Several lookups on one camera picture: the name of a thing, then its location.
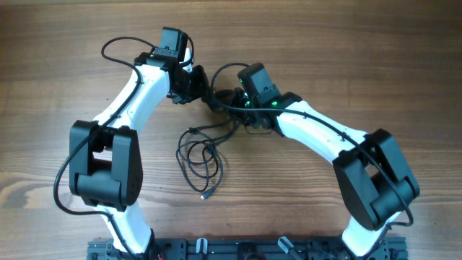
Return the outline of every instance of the wooden table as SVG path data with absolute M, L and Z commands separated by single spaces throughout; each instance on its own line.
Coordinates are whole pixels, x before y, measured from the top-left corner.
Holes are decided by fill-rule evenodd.
M 459 259 L 462 246 L 462 16 L 448 1 L 174 1 L 0 7 L 0 259 L 83 259 L 108 237 L 98 216 L 74 217 L 52 198 L 69 129 L 92 120 L 128 80 L 102 45 L 132 35 L 158 43 L 162 26 L 194 40 L 209 78 L 221 65 L 262 62 L 282 92 L 342 124 L 398 140 L 420 185 L 416 222 L 395 228 L 411 259 Z M 148 48 L 123 41 L 108 55 Z M 218 89 L 239 86 L 237 69 Z M 224 120 L 196 101 L 165 99 L 140 136 L 139 198 L 158 238 L 338 235 L 349 221 L 332 167 L 300 143 L 243 129 L 219 146 L 225 178 L 207 201 L 175 160 L 189 126 Z M 225 133 L 228 129 L 211 132 Z M 66 206 L 83 210 L 61 184 Z

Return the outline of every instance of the black mounting bracket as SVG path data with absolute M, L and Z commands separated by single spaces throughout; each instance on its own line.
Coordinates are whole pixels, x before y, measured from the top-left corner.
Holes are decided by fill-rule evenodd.
M 197 252 L 199 240 L 157 238 L 156 251 L 146 260 L 294 260 L 278 246 L 277 240 L 208 240 L 206 252 Z M 130 259 L 114 249 L 113 240 L 97 239 L 88 243 L 87 260 Z M 303 260 L 354 260 L 341 237 L 318 237 L 291 240 L 293 252 Z M 405 238 L 384 238 L 368 260 L 407 260 Z
M 71 127 L 69 149 L 96 131 L 96 122 L 76 121 Z M 112 160 L 96 159 L 93 152 L 112 150 Z M 86 143 L 69 165 L 69 188 L 86 205 L 99 203 L 124 211 L 135 203 L 141 191 L 143 168 L 138 134 L 123 126 L 106 127 Z
M 378 129 L 360 145 L 381 165 L 408 205 L 418 197 L 419 184 L 390 133 Z M 340 152 L 332 165 L 346 208 L 364 228 L 379 230 L 393 214 L 404 210 L 380 173 L 369 176 L 370 162 L 357 148 Z

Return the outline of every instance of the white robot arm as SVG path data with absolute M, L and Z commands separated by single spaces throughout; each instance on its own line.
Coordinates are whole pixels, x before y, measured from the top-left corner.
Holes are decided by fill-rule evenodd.
M 85 204 L 93 206 L 95 210 L 109 213 L 125 244 L 134 254 L 147 254 L 154 243 L 154 234 L 145 222 L 136 201 L 143 174 L 137 134 L 142 131 L 156 106 L 165 97 L 180 104 L 197 98 L 203 98 L 209 105 L 213 103 L 210 97 L 204 97 L 210 92 L 202 67 L 193 68 L 192 62 L 181 66 L 179 62 L 192 60 L 193 54 L 186 48 L 187 39 L 184 32 L 164 28 L 160 47 L 154 49 L 154 54 L 143 53 L 135 59 L 134 65 L 142 75 L 141 85 L 135 95 L 118 117 L 105 126 L 106 129 L 97 137 L 88 141 L 70 163 L 71 192 L 81 196 Z M 249 109 L 252 108 L 248 108 L 248 104 L 256 98 L 258 107 L 269 109 L 256 109 L 257 113 L 235 113 L 234 116 L 241 117 L 246 122 L 265 121 L 266 128 L 303 143 L 334 166 L 345 205 L 352 213 L 342 240 L 355 256 L 368 254 L 383 234 L 386 225 L 403 208 L 396 195 L 383 184 L 384 180 L 380 175 L 371 180 L 365 172 L 369 162 L 358 147 L 325 123 L 344 133 L 364 150 L 373 153 L 390 174 L 399 194 L 409 204 L 419 195 L 419 187 L 393 137 L 383 130 L 368 134 L 351 129 L 320 114 L 292 93 L 280 95 L 262 64 L 249 66 L 238 76 L 245 94 L 241 95 L 240 100 L 234 99 L 225 107 L 241 112 L 247 109 L 247 112 L 251 112 Z M 77 121 L 74 124 L 71 129 L 71 150 L 98 129 L 98 124 L 103 125 L 113 116 L 114 111 L 133 92 L 138 80 L 134 72 L 118 97 L 93 122 Z M 279 109 L 280 112 L 273 113 L 271 109 Z M 100 152 L 102 149 L 113 150 L 112 163 L 92 156 L 93 152 Z M 107 216 L 103 218 L 113 235 L 114 247 L 122 252 L 126 251 L 113 223 L 108 221 Z

